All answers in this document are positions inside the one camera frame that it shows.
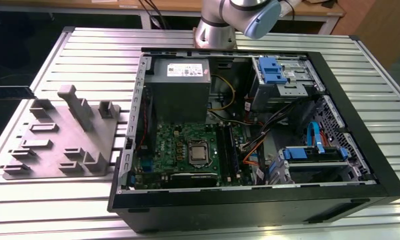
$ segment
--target table leg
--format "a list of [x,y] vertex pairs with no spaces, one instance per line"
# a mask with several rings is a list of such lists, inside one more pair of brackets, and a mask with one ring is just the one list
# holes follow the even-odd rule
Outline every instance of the table leg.
[[141,22],[141,29],[152,29],[152,21],[149,19],[149,15],[145,11],[141,11],[138,13],[140,16],[140,22]]
[[328,16],[327,17],[327,20],[319,31],[320,35],[329,35],[332,33],[336,23],[339,22],[339,19],[340,19],[339,16]]

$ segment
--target wire bundle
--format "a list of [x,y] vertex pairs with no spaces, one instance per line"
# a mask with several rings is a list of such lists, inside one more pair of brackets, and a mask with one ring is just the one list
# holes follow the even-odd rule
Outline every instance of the wire bundle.
[[[154,22],[156,19],[154,19],[153,15],[150,14],[150,12],[146,10],[146,7],[145,7],[145,5],[144,5],[144,3],[142,3],[142,0],[137,0],[137,1],[138,1],[141,7],[144,8],[144,10],[145,10],[145,12],[146,12],[146,14],[148,14],[150,21]],[[158,14],[160,20],[161,20],[161,22],[162,22],[162,27],[164,27],[164,29],[165,29],[165,30],[166,30],[166,29],[170,29],[169,23],[168,23],[168,21],[165,20],[165,18],[162,17],[161,12],[160,12],[160,10],[158,10],[158,8],[157,8],[157,6],[156,6],[153,0],[144,0],[144,1],[145,1],[145,3],[149,5],[149,7],[154,10],[154,12]]]
[[249,159],[249,156],[252,155],[252,153],[258,148],[258,146],[262,144],[266,133],[271,131],[272,126],[277,122],[280,122],[283,119],[287,118],[288,113],[293,110],[293,108],[296,107],[297,104],[300,104],[305,101],[309,101],[309,100],[311,100],[311,97],[297,98],[295,101],[292,101],[288,105],[285,105],[281,109],[279,109],[271,115],[269,119],[266,120],[266,122],[264,123],[264,125],[261,126],[261,128],[258,130],[258,135],[253,138],[253,140],[246,142],[246,144],[242,146],[242,149],[245,149],[246,147],[252,146],[256,143],[256,145],[252,147],[250,151],[248,152],[248,154],[245,155],[245,157],[242,159],[244,164],[257,165],[256,162],[248,161],[248,159]]

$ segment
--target wooden table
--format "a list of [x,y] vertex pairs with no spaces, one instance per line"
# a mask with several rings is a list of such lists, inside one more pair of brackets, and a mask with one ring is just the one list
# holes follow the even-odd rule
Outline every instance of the wooden table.
[[[200,17],[201,0],[153,0],[165,16]],[[0,0],[0,11],[46,12],[77,14],[138,15],[142,29],[150,29],[152,23],[138,0],[92,3],[90,0]],[[296,21],[323,22],[319,34],[331,34],[339,18],[345,15],[341,7],[325,8],[320,4],[301,2],[295,8]],[[291,20],[291,13],[280,18]]]

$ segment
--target sticker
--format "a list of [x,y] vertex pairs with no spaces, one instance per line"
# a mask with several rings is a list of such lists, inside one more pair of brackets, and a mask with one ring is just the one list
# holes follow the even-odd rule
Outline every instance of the sticker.
[[250,103],[249,102],[244,103],[244,110],[250,111]]
[[202,77],[201,64],[170,63],[166,65],[168,77]]
[[138,6],[133,6],[133,5],[120,5],[118,7],[122,9],[137,9],[138,8]]
[[260,180],[264,180],[264,173],[260,168],[256,169],[256,176],[258,176]]
[[328,12],[325,15],[328,15],[328,16],[343,16],[343,14],[341,13],[337,13],[337,12]]

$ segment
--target yellow wire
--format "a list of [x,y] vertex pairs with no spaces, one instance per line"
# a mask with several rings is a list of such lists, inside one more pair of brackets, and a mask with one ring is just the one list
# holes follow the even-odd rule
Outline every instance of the yellow wire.
[[209,109],[208,109],[208,111],[220,111],[220,110],[224,110],[225,108],[228,108],[228,107],[233,104],[233,102],[234,102],[234,100],[236,100],[236,90],[234,90],[233,86],[230,85],[230,83],[226,81],[226,79],[222,78],[220,75],[210,74],[210,76],[214,76],[214,77],[217,77],[220,80],[222,80],[222,81],[226,83],[226,85],[229,86],[230,91],[232,91],[230,102],[229,102],[225,106],[222,106],[222,107],[220,107],[220,108],[209,108]]

